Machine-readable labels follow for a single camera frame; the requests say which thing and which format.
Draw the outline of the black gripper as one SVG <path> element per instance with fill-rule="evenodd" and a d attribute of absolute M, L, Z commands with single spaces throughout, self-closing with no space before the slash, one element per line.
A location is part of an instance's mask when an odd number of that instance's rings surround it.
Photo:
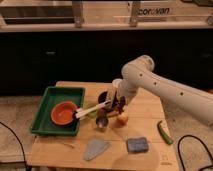
<path fill-rule="evenodd" d="M 104 91 L 98 96 L 99 103 L 107 100 L 110 100 L 110 104 L 105 107 L 107 112 L 117 111 L 119 114 L 124 112 L 124 106 L 126 105 L 124 96 L 117 97 L 117 92 L 115 90 Z"/>

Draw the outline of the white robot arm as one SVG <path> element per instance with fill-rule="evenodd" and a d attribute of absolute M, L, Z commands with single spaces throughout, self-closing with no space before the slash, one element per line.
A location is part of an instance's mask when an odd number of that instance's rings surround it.
<path fill-rule="evenodd" d="M 124 97 L 127 104 L 140 88 L 176 104 L 201 123 L 213 127 L 213 94 L 172 81 L 153 72 L 155 63 L 148 55 L 142 55 L 121 70 L 122 79 L 114 79 L 106 99 L 113 102 Z"/>

